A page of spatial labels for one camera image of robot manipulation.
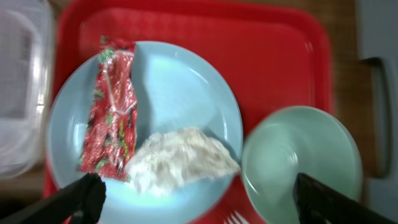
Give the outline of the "red snack wrapper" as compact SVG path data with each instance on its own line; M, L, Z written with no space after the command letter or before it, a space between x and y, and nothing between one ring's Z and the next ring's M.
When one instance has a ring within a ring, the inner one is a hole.
M137 96L131 81L135 42L101 38L80 170L127 181L125 166L135 155Z

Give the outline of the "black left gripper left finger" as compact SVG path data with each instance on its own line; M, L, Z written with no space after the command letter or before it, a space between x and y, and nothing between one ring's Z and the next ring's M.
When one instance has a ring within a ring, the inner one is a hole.
M106 184L98 174L85 174L60 189L16 213L1 219L1 224L97 224L106 199Z

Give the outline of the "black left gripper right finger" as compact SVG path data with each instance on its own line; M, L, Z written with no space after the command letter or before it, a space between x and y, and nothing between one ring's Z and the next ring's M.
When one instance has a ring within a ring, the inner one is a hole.
M304 173L297 174L293 198L300 224L397 224Z

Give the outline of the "white napkin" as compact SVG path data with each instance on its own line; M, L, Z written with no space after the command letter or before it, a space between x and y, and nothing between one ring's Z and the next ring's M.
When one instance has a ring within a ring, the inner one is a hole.
M130 188L158 197L240 170L223 143L197 127L150 135L125 167Z

